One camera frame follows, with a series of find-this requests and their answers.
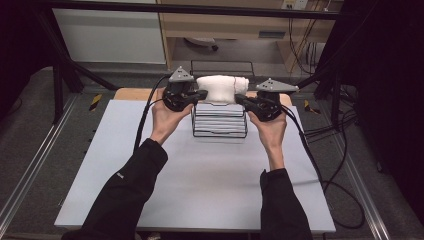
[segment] person's left hand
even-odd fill
[[[162,98],[164,90],[164,88],[160,88],[156,91],[156,100]],[[192,108],[193,104],[190,104],[182,112],[174,112],[167,108],[163,101],[156,102],[152,108],[153,130],[150,139],[162,145]]]

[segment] black controller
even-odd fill
[[[256,87],[259,91],[255,98],[236,94],[235,101],[244,106],[246,111],[253,112],[261,122],[272,121],[285,111],[280,103],[280,93],[293,93],[298,90],[294,86],[272,79]]]
[[[162,100],[165,106],[174,112],[181,112],[189,104],[197,105],[199,100],[205,100],[206,90],[192,90],[193,76],[181,67],[169,78],[168,85],[163,92]]]
[[[235,95],[236,103],[244,106],[246,111],[253,112],[261,122],[276,119],[283,111],[280,104],[280,94],[276,92],[258,91],[257,97]]]

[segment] hand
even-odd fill
[[[268,155],[270,170],[284,168],[283,138],[286,131],[286,114],[281,113],[276,119],[261,122],[253,112],[248,112],[250,121],[258,128],[259,138]]]
[[[162,99],[164,88],[156,92],[156,100]],[[163,101],[158,101],[152,108],[153,130],[150,139],[162,145],[166,139],[175,131],[181,119],[187,116],[193,104],[188,105],[182,112],[174,112],[167,108]]]

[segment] wrist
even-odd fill
[[[152,132],[152,135],[150,135],[150,139],[152,139],[153,141],[156,141],[157,143],[159,143],[159,145],[162,146],[162,144],[165,142],[167,137],[164,134]]]
[[[265,150],[268,155],[269,168],[271,171],[275,169],[285,168],[283,148],[281,146],[266,148]]]

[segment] wire basket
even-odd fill
[[[194,137],[246,138],[247,120],[240,105],[199,103],[191,112]]]

